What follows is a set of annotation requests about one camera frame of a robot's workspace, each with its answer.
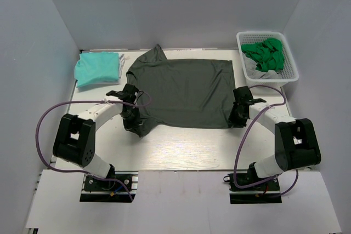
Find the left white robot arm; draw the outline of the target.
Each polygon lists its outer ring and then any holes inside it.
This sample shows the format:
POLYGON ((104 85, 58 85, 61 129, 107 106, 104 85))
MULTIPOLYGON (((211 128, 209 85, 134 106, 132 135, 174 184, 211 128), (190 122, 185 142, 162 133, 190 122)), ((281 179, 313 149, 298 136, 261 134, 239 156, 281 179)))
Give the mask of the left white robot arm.
POLYGON ((106 93, 104 100, 80 114, 65 114, 60 120, 53 155, 97 176, 97 183, 103 189, 113 188, 116 183, 114 166, 95 153, 95 134, 117 115, 121 116, 125 130, 139 132, 142 121, 137 100, 143 94, 135 86, 126 84, 122 91, 106 93))

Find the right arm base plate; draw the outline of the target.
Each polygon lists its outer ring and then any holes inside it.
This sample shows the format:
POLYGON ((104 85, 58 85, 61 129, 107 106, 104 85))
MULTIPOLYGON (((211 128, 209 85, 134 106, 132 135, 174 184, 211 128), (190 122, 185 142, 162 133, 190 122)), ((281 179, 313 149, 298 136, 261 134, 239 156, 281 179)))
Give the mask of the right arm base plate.
POLYGON ((282 203, 278 179, 245 189, 240 189, 234 185, 233 173, 226 175, 223 181, 229 185, 230 204, 282 203))

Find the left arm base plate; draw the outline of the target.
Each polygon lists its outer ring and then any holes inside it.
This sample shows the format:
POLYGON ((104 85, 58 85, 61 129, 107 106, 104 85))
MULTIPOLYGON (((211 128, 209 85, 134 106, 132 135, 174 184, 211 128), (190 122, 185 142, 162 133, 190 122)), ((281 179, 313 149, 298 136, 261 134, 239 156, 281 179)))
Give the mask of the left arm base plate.
MULTIPOLYGON (((138 188, 138 172, 115 172, 115 178, 125 184, 134 198, 138 188)), ((132 200, 119 182, 101 181, 88 175, 83 180, 80 202, 131 203, 132 200)))

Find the dark grey t shirt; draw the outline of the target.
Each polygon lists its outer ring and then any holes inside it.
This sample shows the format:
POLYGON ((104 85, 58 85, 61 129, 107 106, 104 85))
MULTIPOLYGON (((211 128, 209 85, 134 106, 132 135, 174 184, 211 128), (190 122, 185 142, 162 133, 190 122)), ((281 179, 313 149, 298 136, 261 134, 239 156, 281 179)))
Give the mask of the dark grey t shirt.
POLYGON ((127 82, 143 91, 141 124, 125 129, 139 137, 158 125, 228 129, 235 88, 233 63, 216 59, 167 59, 157 45, 138 57, 127 82))

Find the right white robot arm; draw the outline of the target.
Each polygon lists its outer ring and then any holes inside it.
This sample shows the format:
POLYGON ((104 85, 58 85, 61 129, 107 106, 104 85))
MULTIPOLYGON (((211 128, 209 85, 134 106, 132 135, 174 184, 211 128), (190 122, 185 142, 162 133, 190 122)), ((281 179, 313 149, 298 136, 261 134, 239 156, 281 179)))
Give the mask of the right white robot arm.
POLYGON ((240 141, 233 169, 233 184, 238 189, 261 189, 278 175, 300 168, 320 164, 321 152, 311 120, 296 119, 284 115, 276 108, 286 101, 269 104, 262 98, 254 98, 250 87, 234 89, 234 103, 229 121, 234 128, 246 128, 240 141), (274 154, 250 164, 244 184, 237 176, 241 151, 253 125, 259 123, 274 136, 274 154))

